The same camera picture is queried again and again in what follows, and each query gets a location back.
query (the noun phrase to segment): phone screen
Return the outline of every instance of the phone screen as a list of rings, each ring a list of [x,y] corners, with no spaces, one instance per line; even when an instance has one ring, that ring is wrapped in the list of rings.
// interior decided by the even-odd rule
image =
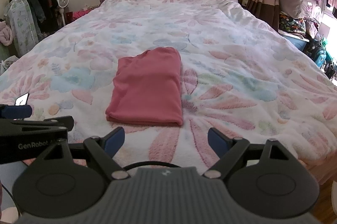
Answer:
[[[21,97],[18,97],[14,103],[14,105],[26,105],[28,101],[29,93],[26,93],[22,95]]]

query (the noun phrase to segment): cable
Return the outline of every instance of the cable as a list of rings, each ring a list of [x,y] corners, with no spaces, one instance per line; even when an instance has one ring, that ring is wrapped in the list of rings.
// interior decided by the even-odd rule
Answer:
[[[130,165],[125,166],[123,169],[125,171],[131,170],[133,168],[141,167],[141,166],[149,166],[149,165],[156,165],[156,166],[164,166],[164,167],[169,167],[169,168],[180,168],[180,166],[172,164],[172,163],[167,163],[167,162],[161,162],[161,161],[141,161],[141,162],[136,162],[132,163]]]
[[[14,200],[14,197],[12,196],[12,194],[10,193],[10,191],[8,191],[7,188],[3,184],[2,184],[2,188],[4,188],[4,190],[9,194],[9,196],[13,200],[13,202],[15,204],[15,207],[16,207],[16,210],[17,210],[17,216],[20,217],[21,216],[21,212],[20,212],[20,209],[19,209],[17,203]]]

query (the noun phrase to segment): wooden floor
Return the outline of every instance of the wooden floor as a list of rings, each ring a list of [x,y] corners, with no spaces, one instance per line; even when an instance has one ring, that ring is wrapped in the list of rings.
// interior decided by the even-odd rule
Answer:
[[[332,180],[328,180],[321,186],[320,196],[311,213],[323,224],[332,224],[337,216],[331,204]]]

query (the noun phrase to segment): bed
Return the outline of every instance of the bed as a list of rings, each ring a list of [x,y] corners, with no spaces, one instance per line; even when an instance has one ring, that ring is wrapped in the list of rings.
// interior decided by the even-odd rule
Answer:
[[[131,126],[105,116],[118,59],[171,46],[182,61],[182,127]],[[103,0],[0,77],[0,102],[29,92],[31,120],[72,115],[69,142],[126,132],[115,160],[196,166],[218,157],[215,127],[251,143],[276,138],[320,183],[336,174],[337,91],[306,55],[237,0]]]

